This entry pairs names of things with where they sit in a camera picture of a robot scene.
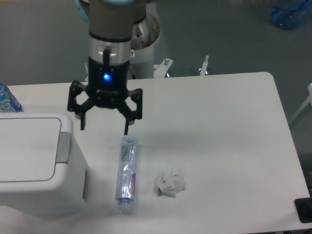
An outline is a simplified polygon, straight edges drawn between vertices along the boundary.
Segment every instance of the gray floor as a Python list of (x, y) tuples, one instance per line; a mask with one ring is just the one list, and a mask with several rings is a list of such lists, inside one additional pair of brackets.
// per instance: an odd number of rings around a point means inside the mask
[[(287, 118), (312, 82), (312, 13), (296, 30), (269, 20), (274, 0), (158, 0), (155, 63), (175, 61), (173, 76), (197, 74), (205, 55), (211, 74), (270, 72)], [(74, 0), (0, 2), (0, 80), (8, 85), (71, 82), (86, 77), (88, 25)], [(292, 132), (303, 168), (312, 170), (312, 114)]]

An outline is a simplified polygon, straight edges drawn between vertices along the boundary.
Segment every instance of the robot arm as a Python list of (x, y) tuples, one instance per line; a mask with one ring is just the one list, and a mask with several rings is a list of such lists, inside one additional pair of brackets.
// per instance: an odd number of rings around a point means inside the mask
[[(86, 86), (73, 81), (67, 109), (80, 119), (82, 130), (85, 114), (93, 106), (118, 109), (126, 118), (127, 135), (128, 126), (142, 118), (143, 91), (127, 90), (127, 74), (133, 24), (145, 18), (146, 0), (79, 0), (79, 3), (90, 18), (89, 81)], [(89, 98), (80, 105), (76, 97), (83, 91)], [(127, 106), (127, 97), (136, 103), (136, 110)]]

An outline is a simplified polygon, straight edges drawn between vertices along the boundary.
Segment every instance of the blue led light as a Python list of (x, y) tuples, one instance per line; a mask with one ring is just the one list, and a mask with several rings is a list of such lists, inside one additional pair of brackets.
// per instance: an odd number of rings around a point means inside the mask
[(103, 78), (104, 78), (105, 81), (110, 81), (110, 80), (112, 79), (111, 75), (108, 74), (108, 73), (105, 73), (105, 74), (103, 75)]

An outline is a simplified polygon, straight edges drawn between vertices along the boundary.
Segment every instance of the plastic water bottle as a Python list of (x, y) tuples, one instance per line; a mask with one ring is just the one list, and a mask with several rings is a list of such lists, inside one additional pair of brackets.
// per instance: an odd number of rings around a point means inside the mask
[(305, 21), (312, 0), (277, 0), (270, 12), (272, 23), (283, 29), (295, 29)]
[(9, 88), (0, 82), (0, 113), (22, 112), (19, 101), (10, 92)]
[(138, 141), (134, 137), (121, 140), (116, 200), (122, 210), (128, 210), (135, 200)]

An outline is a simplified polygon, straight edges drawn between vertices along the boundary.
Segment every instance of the crumpled paper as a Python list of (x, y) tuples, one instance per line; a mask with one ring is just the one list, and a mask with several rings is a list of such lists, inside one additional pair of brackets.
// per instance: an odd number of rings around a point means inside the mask
[(157, 186), (158, 195), (175, 197), (184, 190), (184, 174), (180, 168), (168, 166), (162, 176), (156, 177), (154, 184)]

